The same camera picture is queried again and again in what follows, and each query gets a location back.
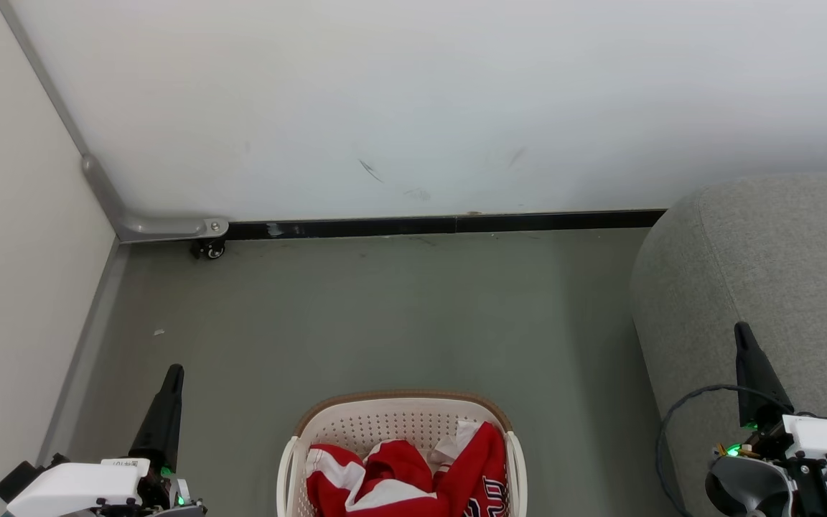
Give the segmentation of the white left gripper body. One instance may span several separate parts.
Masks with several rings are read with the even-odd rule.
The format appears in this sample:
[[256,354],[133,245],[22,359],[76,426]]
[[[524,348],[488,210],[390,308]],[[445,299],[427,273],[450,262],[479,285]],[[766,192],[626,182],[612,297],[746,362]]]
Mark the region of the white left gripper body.
[[138,457],[71,462],[53,456],[49,467],[21,462],[4,478],[7,516],[204,516],[187,482]]

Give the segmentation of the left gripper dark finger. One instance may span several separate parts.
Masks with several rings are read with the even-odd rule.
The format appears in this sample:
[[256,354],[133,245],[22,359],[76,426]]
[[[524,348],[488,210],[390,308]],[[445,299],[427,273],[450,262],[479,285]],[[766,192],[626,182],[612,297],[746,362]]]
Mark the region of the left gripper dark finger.
[[183,385],[184,367],[172,364],[151,400],[129,456],[148,459],[159,470],[177,471]]

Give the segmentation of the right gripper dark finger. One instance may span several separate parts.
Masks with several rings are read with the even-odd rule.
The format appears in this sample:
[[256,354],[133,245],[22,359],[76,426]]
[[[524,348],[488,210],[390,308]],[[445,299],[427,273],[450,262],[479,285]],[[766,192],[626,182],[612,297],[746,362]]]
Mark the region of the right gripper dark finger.
[[783,415],[794,414],[793,403],[749,324],[737,322],[734,336],[739,425],[746,429],[777,426]]

